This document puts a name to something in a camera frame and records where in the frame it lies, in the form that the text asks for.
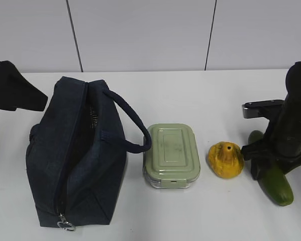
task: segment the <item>container lid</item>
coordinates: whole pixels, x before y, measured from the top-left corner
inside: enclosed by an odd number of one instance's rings
[[[148,128],[152,148],[145,153],[145,172],[162,187],[186,187],[199,176],[195,136],[184,124],[155,124]]]

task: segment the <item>black object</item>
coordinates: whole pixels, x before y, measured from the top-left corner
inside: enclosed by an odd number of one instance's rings
[[[125,140],[114,102],[143,132],[143,146]],[[74,230],[109,224],[127,151],[150,148],[151,137],[138,115],[103,80],[62,77],[40,124],[31,130],[26,153],[40,225]]]
[[[10,61],[0,62],[0,109],[43,111],[48,97],[31,85]]]
[[[301,165],[301,62],[289,69],[285,82],[285,101],[243,105],[245,118],[270,120],[263,139],[242,148],[244,160],[252,159],[251,174],[255,180],[263,177],[271,160],[277,162],[284,174]]]

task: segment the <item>yellow squash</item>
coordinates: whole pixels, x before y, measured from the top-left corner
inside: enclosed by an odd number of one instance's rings
[[[209,151],[209,163],[216,175],[222,178],[236,177],[244,166],[240,147],[230,142],[213,145]]]

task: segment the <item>white wall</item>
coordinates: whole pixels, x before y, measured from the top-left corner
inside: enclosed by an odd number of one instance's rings
[[[215,0],[69,0],[84,71],[204,70]],[[0,61],[78,72],[65,0],[0,0]],[[217,0],[207,70],[301,60],[301,0]]]
[[[70,0],[85,71],[203,70],[215,0]]]
[[[0,0],[0,61],[22,72],[80,71],[65,1]]]
[[[218,0],[207,70],[301,61],[301,0]]]

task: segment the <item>metal ring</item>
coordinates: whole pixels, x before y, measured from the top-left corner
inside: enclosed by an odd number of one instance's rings
[[[72,223],[67,222],[67,221],[57,222],[57,224],[58,224],[59,228],[65,230],[65,231],[75,231],[75,229],[76,229],[76,227]]]

